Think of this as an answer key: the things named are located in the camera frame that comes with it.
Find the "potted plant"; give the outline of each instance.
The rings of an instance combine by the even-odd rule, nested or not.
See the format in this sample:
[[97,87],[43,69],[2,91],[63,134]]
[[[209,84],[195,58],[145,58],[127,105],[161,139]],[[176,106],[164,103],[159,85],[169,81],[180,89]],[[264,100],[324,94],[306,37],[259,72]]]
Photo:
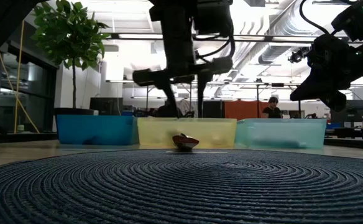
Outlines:
[[82,3],[56,0],[54,9],[46,2],[34,8],[35,24],[38,26],[33,39],[56,65],[61,63],[73,74],[73,107],[56,108],[55,114],[93,114],[92,110],[76,108],[76,67],[82,70],[96,67],[98,55],[104,58],[102,40],[110,34],[99,30],[106,24],[88,18],[88,9]]

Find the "black cable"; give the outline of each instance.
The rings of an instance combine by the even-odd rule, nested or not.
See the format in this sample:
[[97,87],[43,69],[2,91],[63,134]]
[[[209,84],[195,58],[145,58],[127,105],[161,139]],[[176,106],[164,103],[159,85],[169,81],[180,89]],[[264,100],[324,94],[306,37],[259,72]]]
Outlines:
[[203,58],[202,56],[197,56],[198,59],[201,59],[202,61],[206,62],[206,63],[210,63],[208,60],[206,60],[205,58]]
[[307,19],[307,17],[303,14],[303,4],[305,3],[306,0],[302,0],[302,2],[300,3],[300,7],[299,7],[299,14],[300,16],[306,21],[308,22],[309,24],[315,26],[316,28],[318,28],[319,30],[323,31],[324,34],[329,34],[329,32],[324,28],[324,27],[321,27],[320,25],[318,25],[317,23],[315,22],[312,22],[311,20]]
[[219,53],[220,51],[222,51],[225,47],[227,47],[227,45],[230,43],[230,39],[228,39],[226,41],[225,44],[223,44],[223,46],[221,46],[219,49],[215,50],[214,52],[211,52],[211,53],[208,53],[208,54],[204,54],[204,55],[201,55],[201,57],[207,57],[207,56],[211,56],[211,55],[214,55],[214,54],[217,54]]
[[193,40],[196,40],[196,41],[207,41],[207,40],[214,40],[214,39],[219,38],[219,37],[220,37],[220,34],[214,35],[212,37],[206,37],[206,38],[193,37]]
[[234,53],[236,52],[236,41],[234,40],[234,34],[230,34],[230,54],[229,57],[232,58],[234,56]]

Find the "dark blue woven mat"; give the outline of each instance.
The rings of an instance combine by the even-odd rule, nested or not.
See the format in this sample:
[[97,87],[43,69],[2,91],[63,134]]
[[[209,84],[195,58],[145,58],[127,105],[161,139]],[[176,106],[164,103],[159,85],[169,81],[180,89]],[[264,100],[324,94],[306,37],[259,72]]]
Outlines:
[[0,223],[363,223],[363,160],[225,152],[1,166]]

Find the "teal bin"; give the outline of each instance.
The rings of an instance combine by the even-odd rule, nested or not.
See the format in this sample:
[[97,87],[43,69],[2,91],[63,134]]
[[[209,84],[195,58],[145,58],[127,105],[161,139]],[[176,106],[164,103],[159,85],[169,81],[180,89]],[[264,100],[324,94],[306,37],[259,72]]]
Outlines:
[[244,119],[236,144],[255,148],[322,149],[326,119]]
[[139,143],[137,118],[132,116],[57,115],[57,134],[61,144]]

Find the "plastic bin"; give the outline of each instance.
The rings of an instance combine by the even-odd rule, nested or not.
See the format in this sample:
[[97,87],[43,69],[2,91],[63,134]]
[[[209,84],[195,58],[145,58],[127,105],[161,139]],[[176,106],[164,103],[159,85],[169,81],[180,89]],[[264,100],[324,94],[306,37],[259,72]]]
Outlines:
[[244,119],[236,144],[246,147],[322,149],[326,119]]
[[236,119],[139,118],[140,145],[175,148],[172,137],[180,133],[200,141],[199,149],[233,148]]
[[57,133],[61,144],[139,143],[137,118],[130,116],[57,115]]

